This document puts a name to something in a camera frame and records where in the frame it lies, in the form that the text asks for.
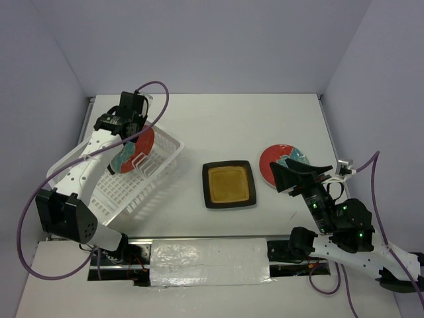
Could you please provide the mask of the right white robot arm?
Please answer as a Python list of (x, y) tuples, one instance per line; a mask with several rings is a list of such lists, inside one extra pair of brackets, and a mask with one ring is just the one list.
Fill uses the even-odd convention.
[(277, 259), (325, 258), (360, 270), (392, 292), (423, 291), (423, 254), (384, 241), (360, 200), (337, 203), (331, 197), (331, 183), (341, 184), (356, 173), (352, 161), (338, 161), (335, 176), (328, 174), (332, 166), (310, 166), (290, 158), (284, 164), (270, 163), (270, 169), (277, 191), (302, 196), (317, 226), (317, 231), (293, 228)]

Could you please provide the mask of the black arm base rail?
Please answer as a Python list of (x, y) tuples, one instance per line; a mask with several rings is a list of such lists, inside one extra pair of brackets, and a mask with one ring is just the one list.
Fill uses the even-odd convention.
[(325, 259), (294, 256), (286, 237), (154, 238), (132, 244), (132, 255), (122, 263), (105, 254), (92, 259), (88, 281), (129, 281), (159, 288), (243, 286), (335, 273)]

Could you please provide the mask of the large red floral round plate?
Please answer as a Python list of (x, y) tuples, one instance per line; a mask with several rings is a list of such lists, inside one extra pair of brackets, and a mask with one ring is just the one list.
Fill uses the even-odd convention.
[(137, 141), (127, 142), (121, 151), (112, 159), (107, 169), (114, 174), (126, 174), (135, 169), (136, 163), (150, 154), (154, 144), (154, 131), (148, 129), (137, 138)]

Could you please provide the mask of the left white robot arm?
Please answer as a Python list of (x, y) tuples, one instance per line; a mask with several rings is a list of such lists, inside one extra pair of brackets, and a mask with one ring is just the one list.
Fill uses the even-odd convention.
[(123, 148), (114, 144), (143, 129), (151, 102), (149, 95), (123, 92), (119, 104), (96, 120), (89, 142), (79, 157), (81, 162), (53, 189), (42, 189), (36, 196), (44, 232), (99, 247), (115, 264), (128, 260), (131, 250), (127, 235), (102, 225), (89, 209), (89, 203), (101, 176)]

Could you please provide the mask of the yellow square plate black rim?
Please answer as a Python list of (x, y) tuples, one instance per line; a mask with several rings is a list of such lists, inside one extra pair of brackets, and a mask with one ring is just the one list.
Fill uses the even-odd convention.
[(204, 164), (202, 185), (208, 209), (238, 209), (256, 205), (256, 186), (247, 160)]

